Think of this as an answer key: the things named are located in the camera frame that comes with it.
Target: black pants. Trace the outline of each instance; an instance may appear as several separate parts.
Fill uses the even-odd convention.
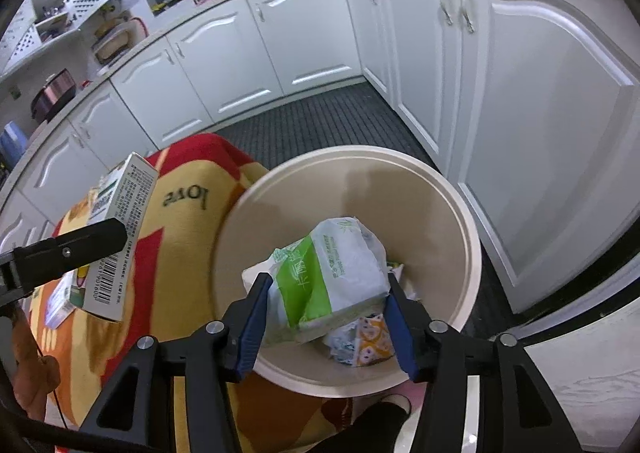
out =
[[[308,453],[392,453],[408,415],[393,403],[367,408],[351,427],[323,440]]]

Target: floor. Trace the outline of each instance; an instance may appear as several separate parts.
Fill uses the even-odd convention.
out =
[[[218,133],[267,168],[315,149],[342,144],[388,147],[436,167],[369,83],[296,100]],[[514,324],[500,281],[483,249],[480,290],[463,332],[487,338]]]

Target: screw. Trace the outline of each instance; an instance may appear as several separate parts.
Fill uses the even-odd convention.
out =
[[[152,344],[154,344],[154,338],[151,336],[142,336],[137,343],[140,350],[146,350],[151,347]]]
[[[222,321],[210,321],[209,323],[207,323],[205,330],[209,334],[217,334],[218,332],[222,332],[224,328],[225,324]]]
[[[429,323],[429,328],[431,332],[436,332],[436,334],[444,334],[449,328],[444,321],[440,321],[439,319],[434,319],[431,323]]]
[[[502,334],[500,336],[500,343],[504,344],[506,347],[514,347],[517,342],[518,340],[511,334]]]

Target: beige trash can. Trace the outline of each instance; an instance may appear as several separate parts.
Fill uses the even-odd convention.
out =
[[[294,242],[318,222],[356,216],[380,239],[432,318],[460,330],[478,294],[478,232],[458,192],[435,170],[403,153],[338,146],[304,154],[254,184],[229,213],[212,271],[217,314],[246,295],[241,273]],[[354,397],[407,379],[395,358],[352,368],[322,343],[262,348],[255,371],[272,383],[317,397]]]

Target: green and white tissue package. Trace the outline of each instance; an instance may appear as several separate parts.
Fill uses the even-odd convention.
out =
[[[361,316],[383,311],[389,292],[385,248],[356,218],[330,218],[242,272],[249,291],[270,273],[262,344],[306,343]]]

